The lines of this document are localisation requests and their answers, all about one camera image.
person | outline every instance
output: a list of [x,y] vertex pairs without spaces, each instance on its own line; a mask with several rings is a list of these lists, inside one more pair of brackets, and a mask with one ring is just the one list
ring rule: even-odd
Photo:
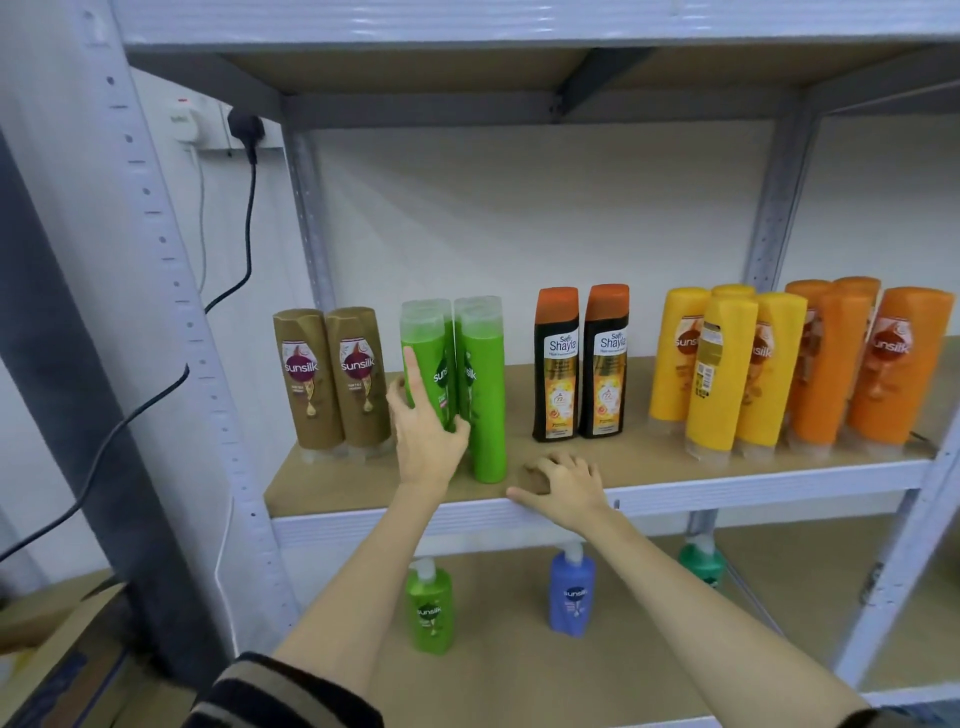
[[[413,351],[403,356],[414,407],[395,379],[399,484],[386,513],[310,605],[273,657],[245,653],[196,703],[185,728],[382,726],[365,699],[414,549],[467,449],[458,416],[446,432]],[[567,452],[532,467],[550,482],[537,496],[507,496],[592,543],[647,611],[713,714],[725,726],[911,725],[878,713],[800,649],[681,567],[613,510],[597,465]]]

white cable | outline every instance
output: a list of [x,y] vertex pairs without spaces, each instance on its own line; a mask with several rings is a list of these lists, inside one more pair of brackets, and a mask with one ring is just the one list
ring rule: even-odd
[[197,153],[197,147],[190,145],[190,157],[193,158],[193,164],[197,168],[197,176],[200,178],[200,285],[197,290],[202,294],[206,285],[206,235],[204,234],[204,203],[206,202],[206,183],[204,181],[204,168],[200,164],[200,155]]
[[217,585],[217,591],[220,592],[220,598],[224,603],[224,611],[227,613],[227,625],[230,628],[230,646],[233,648],[233,657],[239,657],[240,647],[237,645],[237,630],[233,623],[233,612],[230,610],[230,600],[227,599],[227,591],[224,584],[220,581],[220,565],[224,561],[224,552],[227,550],[227,538],[230,535],[230,524],[233,523],[233,495],[230,496],[230,505],[227,509],[227,524],[224,526],[224,539],[220,542],[220,552],[217,554],[217,563],[213,567],[213,581]]

person's left hand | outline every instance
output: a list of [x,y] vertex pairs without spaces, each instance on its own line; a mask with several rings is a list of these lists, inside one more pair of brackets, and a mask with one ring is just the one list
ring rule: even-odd
[[467,450],[470,425],[457,415],[454,418],[456,432],[447,432],[426,396],[420,366],[410,347],[403,348],[403,361],[407,365],[413,409],[407,406],[402,376],[390,382],[387,389],[387,403],[390,404],[396,425],[400,485],[417,488],[439,505],[444,500],[450,478]]

hand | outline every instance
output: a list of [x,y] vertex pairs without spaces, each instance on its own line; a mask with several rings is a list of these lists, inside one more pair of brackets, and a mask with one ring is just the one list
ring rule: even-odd
[[550,480],[550,493],[537,496],[522,488],[508,488],[507,497],[514,503],[532,508],[553,523],[576,531],[588,539],[587,531],[593,524],[613,513],[603,492],[600,469],[588,465],[582,457],[571,457],[567,452],[551,452],[528,465]]
[[387,403],[396,425],[396,459],[400,463],[400,485],[413,486],[432,497],[437,505],[444,500],[460,459],[467,449],[470,425],[460,415],[454,418],[456,432],[447,432],[440,424],[433,405],[423,388],[423,377],[417,357],[410,347],[403,347],[407,379],[414,408],[407,406],[403,394],[403,377],[390,382]]

forearm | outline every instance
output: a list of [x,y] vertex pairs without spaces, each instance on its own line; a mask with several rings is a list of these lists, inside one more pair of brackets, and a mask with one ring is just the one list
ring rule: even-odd
[[708,587],[625,517],[598,517],[587,534],[660,633],[723,725],[839,725],[866,706],[801,650]]
[[275,657],[366,694],[410,560],[436,504],[401,485],[370,535],[307,609]]

